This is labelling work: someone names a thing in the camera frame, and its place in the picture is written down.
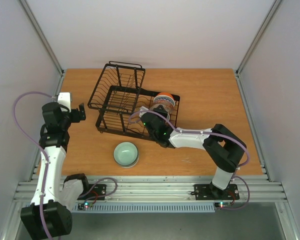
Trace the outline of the plain white bowl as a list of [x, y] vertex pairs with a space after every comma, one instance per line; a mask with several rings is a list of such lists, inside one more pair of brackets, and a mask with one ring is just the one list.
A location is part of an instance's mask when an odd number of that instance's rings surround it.
[[[150, 108], [150, 110], [156, 112], [156, 107], [158, 107], [159, 105], [163, 105], [163, 104], [154, 104]], [[173, 111], [166, 105], [163, 105], [163, 106], [164, 106], [164, 109], [166, 110], [166, 114], [160, 114], [160, 113], [159, 114], [162, 115], [163, 117], [165, 117], [169, 121], [171, 119], [171, 114]]]

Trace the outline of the black wire dish rack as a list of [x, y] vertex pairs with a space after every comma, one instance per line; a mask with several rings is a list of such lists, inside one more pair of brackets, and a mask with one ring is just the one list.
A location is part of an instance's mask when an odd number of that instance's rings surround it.
[[98, 131], [152, 141], [140, 118], [131, 116], [142, 106], [151, 108], [158, 94], [142, 88], [145, 74], [140, 64], [105, 64], [87, 104], [99, 112]]

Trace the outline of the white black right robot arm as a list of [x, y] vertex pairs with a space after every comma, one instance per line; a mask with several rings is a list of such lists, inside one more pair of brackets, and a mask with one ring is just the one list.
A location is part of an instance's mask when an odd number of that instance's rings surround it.
[[247, 153], [246, 144], [222, 124], [204, 130], [174, 127], [162, 107], [149, 110], [141, 107], [139, 118], [150, 139], [163, 148], [193, 148], [204, 150], [216, 165], [208, 193], [217, 200], [229, 191], [228, 185], [240, 161]]

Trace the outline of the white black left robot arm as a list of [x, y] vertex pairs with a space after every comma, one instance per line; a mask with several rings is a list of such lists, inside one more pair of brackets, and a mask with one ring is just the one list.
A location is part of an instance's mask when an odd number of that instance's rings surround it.
[[77, 199], [91, 193], [83, 173], [69, 175], [61, 182], [72, 123], [86, 119], [84, 104], [70, 105], [50, 102], [42, 107], [44, 124], [38, 142], [41, 167], [36, 190], [30, 205], [22, 208], [20, 218], [33, 240], [53, 239], [70, 234], [73, 226], [72, 209]]

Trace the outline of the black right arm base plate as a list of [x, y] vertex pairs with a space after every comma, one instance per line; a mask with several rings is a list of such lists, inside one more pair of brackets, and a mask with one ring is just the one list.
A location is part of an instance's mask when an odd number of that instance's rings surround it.
[[212, 183], [210, 184], [195, 184], [193, 191], [190, 193], [195, 196], [196, 200], [239, 200], [239, 190], [236, 184], [229, 184], [226, 189], [221, 190], [215, 187]]

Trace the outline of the red patterned bowl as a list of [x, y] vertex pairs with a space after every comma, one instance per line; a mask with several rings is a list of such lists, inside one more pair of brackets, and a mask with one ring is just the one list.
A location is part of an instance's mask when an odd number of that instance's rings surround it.
[[173, 110], [175, 107], [175, 100], [169, 97], [155, 97], [153, 103], [166, 105], [171, 110]]

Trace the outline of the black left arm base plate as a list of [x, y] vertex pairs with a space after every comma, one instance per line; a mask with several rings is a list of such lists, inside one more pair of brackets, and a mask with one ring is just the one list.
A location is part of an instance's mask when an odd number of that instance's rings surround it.
[[84, 197], [79, 197], [79, 201], [103, 201], [105, 199], [104, 195], [107, 193], [106, 184], [97, 184], [93, 189]]

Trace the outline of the white bowl with orange outside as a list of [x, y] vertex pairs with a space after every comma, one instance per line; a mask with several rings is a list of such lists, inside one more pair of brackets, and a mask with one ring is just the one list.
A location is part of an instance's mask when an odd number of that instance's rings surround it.
[[168, 93], [168, 92], [160, 92], [160, 93], [158, 93], [158, 94], [156, 95], [156, 98], [157, 98], [157, 97], [171, 98], [171, 99], [174, 100], [174, 97], [173, 97], [170, 93]]

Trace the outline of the light green ceramic bowl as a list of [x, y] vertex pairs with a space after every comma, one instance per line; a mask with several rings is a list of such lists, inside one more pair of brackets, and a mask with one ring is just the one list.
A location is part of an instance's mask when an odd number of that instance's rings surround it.
[[122, 168], [131, 168], [139, 160], [139, 151], [132, 142], [121, 142], [113, 151], [114, 161]]

